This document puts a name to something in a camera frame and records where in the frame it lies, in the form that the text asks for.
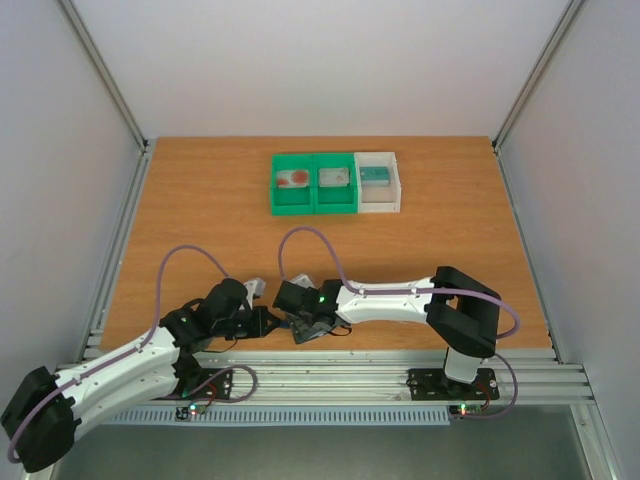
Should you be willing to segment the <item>right controller board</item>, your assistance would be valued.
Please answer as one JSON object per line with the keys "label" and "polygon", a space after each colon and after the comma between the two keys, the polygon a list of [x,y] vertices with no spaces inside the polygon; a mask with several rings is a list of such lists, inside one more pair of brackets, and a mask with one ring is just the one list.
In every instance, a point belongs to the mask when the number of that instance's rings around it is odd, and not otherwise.
{"label": "right controller board", "polygon": [[479,404],[463,403],[459,405],[451,405],[449,407],[449,414],[453,418],[475,417],[482,416],[487,407]]}

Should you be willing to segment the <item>controller board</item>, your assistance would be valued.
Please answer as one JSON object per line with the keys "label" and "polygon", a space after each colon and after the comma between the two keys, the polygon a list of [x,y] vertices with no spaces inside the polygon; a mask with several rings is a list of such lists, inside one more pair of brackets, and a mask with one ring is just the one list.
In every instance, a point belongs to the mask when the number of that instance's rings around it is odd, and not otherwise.
{"label": "controller board", "polygon": [[487,407],[479,404],[463,403],[459,405],[451,405],[449,407],[449,414],[453,418],[475,417],[482,416]]}
{"label": "controller board", "polygon": [[193,421],[196,417],[204,415],[208,410],[206,405],[191,404],[184,407],[176,407],[174,420],[179,422]]}

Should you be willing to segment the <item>blue leather card holder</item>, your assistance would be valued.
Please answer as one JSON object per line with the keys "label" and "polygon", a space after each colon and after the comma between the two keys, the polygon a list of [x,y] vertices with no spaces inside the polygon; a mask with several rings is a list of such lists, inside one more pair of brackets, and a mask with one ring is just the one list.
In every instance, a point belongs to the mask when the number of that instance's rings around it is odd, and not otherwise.
{"label": "blue leather card holder", "polygon": [[331,328],[324,323],[316,322],[313,324],[308,324],[305,321],[295,319],[282,321],[280,328],[288,330],[291,333],[296,345],[321,338],[325,335],[328,335],[331,331]]}

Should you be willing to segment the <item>left controller board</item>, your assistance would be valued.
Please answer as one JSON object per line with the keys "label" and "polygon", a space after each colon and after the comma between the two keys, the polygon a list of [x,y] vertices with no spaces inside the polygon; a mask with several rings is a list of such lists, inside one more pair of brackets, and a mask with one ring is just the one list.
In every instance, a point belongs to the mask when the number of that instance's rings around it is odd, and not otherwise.
{"label": "left controller board", "polygon": [[179,422],[193,421],[196,417],[204,415],[208,410],[206,405],[191,404],[184,407],[176,407],[174,420]]}

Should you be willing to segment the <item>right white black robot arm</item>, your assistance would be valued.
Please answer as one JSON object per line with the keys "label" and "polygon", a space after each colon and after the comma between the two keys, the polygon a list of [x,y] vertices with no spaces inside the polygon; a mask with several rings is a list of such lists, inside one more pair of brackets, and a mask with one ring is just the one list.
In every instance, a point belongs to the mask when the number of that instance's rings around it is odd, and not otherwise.
{"label": "right white black robot arm", "polygon": [[316,288],[300,276],[281,283],[273,307],[286,314],[298,344],[365,322],[427,325],[447,344],[442,387],[459,397],[475,387],[481,361],[495,354],[501,297],[441,266],[434,276],[407,283],[333,279]]}

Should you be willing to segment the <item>green bin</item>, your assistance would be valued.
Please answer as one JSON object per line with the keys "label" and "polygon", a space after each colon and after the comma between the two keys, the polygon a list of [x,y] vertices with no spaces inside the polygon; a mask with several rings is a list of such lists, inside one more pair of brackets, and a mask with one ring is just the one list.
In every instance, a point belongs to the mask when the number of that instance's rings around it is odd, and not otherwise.
{"label": "green bin", "polygon": [[316,214],[355,214],[359,193],[353,152],[316,153]]}
{"label": "green bin", "polygon": [[274,216],[314,213],[316,174],[311,154],[274,154],[271,158],[270,205]]}

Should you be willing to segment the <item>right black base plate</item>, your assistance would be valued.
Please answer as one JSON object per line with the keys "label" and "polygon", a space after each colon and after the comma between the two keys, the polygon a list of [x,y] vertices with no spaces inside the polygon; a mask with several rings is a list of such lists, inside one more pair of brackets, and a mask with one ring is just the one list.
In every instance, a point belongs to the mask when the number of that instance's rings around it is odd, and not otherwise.
{"label": "right black base plate", "polygon": [[489,368],[480,368],[471,384],[448,379],[443,369],[410,369],[406,386],[413,401],[493,401],[500,398],[495,372]]}

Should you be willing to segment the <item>aluminium front rail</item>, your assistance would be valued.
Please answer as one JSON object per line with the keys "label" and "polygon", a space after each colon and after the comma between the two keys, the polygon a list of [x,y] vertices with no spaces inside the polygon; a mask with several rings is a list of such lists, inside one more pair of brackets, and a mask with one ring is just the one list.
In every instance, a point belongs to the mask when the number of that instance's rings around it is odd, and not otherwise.
{"label": "aluminium front rail", "polygon": [[[407,405],[406,385],[413,368],[443,365],[445,353],[437,350],[394,351],[231,351],[200,353],[205,368],[246,365],[256,371],[258,389],[246,401],[252,405]],[[595,402],[584,367],[561,364],[545,349],[515,349],[502,353],[507,365],[493,358],[483,363],[494,370],[500,398],[492,405],[510,402],[518,383],[516,404],[571,405]]]}

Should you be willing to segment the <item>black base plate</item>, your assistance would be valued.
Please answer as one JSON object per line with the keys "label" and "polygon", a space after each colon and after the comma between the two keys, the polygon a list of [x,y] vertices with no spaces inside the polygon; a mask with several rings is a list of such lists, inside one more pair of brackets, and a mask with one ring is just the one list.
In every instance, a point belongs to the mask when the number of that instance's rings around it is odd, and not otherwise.
{"label": "black base plate", "polygon": [[217,399],[227,400],[230,398],[233,373],[228,371],[219,374],[219,372],[220,369],[205,368],[191,373],[178,382],[167,398],[203,401],[214,396]]}
{"label": "black base plate", "polygon": [[448,379],[443,369],[410,369],[406,386],[413,401],[493,401],[500,398],[495,372],[489,368],[480,368],[471,384]]}

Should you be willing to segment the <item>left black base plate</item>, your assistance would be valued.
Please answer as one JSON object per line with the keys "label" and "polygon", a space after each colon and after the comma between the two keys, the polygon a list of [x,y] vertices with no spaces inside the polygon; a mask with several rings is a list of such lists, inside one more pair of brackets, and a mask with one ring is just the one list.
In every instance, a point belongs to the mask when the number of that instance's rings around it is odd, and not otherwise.
{"label": "left black base plate", "polygon": [[228,371],[219,374],[219,372],[220,369],[205,368],[191,373],[178,382],[167,398],[203,401],[214,396],[217,399],[227,400],[230,398],[233,373]]}

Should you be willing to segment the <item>aluminium frame post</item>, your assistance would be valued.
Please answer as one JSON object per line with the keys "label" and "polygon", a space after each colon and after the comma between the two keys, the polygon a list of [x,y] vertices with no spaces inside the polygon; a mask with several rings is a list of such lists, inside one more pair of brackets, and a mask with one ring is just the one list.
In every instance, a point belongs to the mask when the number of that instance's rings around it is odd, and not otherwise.
{"label": "aluminium frame post", "polygon": [[60,7],[63,16],[69,23],[82,50],[85,52],[90,64],[106,88],[108,95],[124,121],[134,143],[140,151],[144,153],[149,144],[149,140],[143,134],[141,127],[135,119],[135,116],[125,100],[121,89],[117,85],[117,82],[104,60],[97,43],[93,39],[93,36],[90,33],[78,7],[72,0],[57,0],[56,4]]}
{"label": "aluminium frame post", "polygon": [[491,142],[493,152],[496,156],[500,154],[502,146],[508,139],[519,117],[524,112],[525,107],[543,80],[585,4],[585,0],[570,0],[561,11],[558,20],[556,21],[549,37],[545,41],[542,50],[536,58],[523,86],[515,97],[506,118],[502,122]]}

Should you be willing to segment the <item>white bin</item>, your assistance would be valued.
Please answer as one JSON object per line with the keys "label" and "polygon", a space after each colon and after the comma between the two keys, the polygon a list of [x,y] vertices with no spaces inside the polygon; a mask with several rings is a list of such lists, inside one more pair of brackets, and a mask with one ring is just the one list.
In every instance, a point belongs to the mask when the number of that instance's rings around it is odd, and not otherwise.
{"label": "white bin", "polygon": [[359,213],[399,213],[402,185],[394,152],[355,152]]}

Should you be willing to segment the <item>left green bin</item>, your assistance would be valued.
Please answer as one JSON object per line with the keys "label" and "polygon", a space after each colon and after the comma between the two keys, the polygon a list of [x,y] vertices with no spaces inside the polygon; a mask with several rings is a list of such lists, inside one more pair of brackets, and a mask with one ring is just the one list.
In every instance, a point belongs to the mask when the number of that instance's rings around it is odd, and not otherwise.
{"label": "left green bin", "polygon": [[271,158],[270,205],[274,216],[314,213],[316,174],[311,154],[274,154]]}

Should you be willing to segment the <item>middle green bin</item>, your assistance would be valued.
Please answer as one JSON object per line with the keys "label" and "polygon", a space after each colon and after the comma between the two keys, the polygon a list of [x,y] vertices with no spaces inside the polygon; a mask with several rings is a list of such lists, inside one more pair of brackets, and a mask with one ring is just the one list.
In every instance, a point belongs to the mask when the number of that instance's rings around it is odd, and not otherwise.
{"label": "middle green bin", "polygon": [[316,153],[316,214],[355,214],[359,193],[353,152]]}

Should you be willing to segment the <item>right aluminium frame post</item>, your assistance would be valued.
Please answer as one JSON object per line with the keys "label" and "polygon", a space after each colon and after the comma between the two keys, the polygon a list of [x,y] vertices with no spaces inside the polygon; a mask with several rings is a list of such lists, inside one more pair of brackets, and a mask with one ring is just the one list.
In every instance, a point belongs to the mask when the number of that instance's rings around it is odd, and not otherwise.
{"label": "right aluminium frame post", "polygon": [[561,11],[558,20],[556,21],[549,37],[545,41],[542,50],[536,58],[523,86],[515,97],[506,118],[502,122],[491,142],[493,152],[496,156],[500,154],[502,146],[508,139],[519,117],[524,112],[525,107],[543,80],[585,4],[585,0],[570,0]]}

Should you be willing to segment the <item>teal card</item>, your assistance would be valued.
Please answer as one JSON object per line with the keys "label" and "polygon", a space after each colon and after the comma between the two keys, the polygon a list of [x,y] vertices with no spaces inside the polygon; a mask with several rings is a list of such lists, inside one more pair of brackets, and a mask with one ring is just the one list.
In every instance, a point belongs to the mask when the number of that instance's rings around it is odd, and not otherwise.
{"label": "teal card", "polygon": [[391,183],[389,169],[385,166],[363,166],[359,173],[363,187],[386,187]]}

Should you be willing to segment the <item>card with red circles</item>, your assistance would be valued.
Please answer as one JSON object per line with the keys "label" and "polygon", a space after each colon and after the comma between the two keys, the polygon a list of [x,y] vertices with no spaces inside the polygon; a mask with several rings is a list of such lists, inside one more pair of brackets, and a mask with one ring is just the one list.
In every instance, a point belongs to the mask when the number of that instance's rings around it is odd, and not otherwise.
{"label": "card with red circles", "polygon": [[306,169],[279,170],[275,174],[276,187],[279,189],[301,189],[310,184],[310,173]]}

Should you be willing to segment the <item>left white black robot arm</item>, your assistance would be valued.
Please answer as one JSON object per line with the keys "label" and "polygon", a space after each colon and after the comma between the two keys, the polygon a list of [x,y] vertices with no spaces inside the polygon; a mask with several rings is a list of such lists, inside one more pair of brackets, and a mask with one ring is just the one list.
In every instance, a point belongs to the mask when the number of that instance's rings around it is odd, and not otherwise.
{"label": "left white black robot arm", "polygon": [[261,279],[227,278],[205,298],[171,311],[100,358],[57,372],[29,372],[1,415],[9,461],[28,473],[43,470],[103,421],[150,400],[191,401],[210,389],[216,399],[230,402],[222,382],[231,370],[205,369],[195,356],[214,338],[237,342],[273,331],[278,319],[253,303],[264,289]]}

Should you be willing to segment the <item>left aluminium frame post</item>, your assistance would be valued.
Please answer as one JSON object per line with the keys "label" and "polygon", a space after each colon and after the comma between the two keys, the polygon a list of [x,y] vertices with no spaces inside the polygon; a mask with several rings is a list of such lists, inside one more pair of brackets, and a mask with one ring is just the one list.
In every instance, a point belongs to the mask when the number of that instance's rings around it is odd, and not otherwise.
{"label": "left aluminium frame post", "polygon": [[57,0],[56,4],[60,7],[63,16],[69,23],[82,50],[85,52],[90,64],[106,88],[108,95],[124,121],[134,143],[140,151],[144,153],[149,144],[149,140],[143,134],[141,127],[135,119],[135,116],[125,100],[121,89],[117,85],[117,82],[104,60],[97,43],[93,39],[93,36],[90,33],[78,7],[72,0]]}

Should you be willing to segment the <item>grey white card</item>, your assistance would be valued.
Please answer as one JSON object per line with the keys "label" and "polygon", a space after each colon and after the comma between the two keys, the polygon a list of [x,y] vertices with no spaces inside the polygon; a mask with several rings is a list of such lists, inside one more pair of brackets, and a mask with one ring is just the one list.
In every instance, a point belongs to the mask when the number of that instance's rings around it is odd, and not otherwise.
{"label": "grey white card", "polygon": [[318,186],[320,188],[339,188],[350,185],[350,169],[346,167],[320,168]]}

